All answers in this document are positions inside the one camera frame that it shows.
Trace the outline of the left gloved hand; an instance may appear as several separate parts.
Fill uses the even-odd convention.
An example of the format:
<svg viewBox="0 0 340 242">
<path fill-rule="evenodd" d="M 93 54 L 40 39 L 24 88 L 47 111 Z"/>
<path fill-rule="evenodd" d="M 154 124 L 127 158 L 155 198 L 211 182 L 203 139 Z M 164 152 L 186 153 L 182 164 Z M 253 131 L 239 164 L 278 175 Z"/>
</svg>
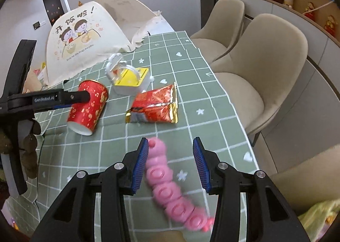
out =
<svg viewBox="0 0 340 242">
<path fill-rule="evenodd" d="M 20 156 L 21 164 L 30 179 L 35 179 L 38 173 L 36 135 L 40 133 L 40 124 L 33 119 L 19 121 L 18 126 L 12 130 L 10 126 L 7 130 L 5 127 L 1 127 L 1 154 L 8 156 L 10 153 L 14 153 L 14 142 L 10 139 L 10 135 L 17 134 L 18 149 L 23 151 Z"/>
</svg>

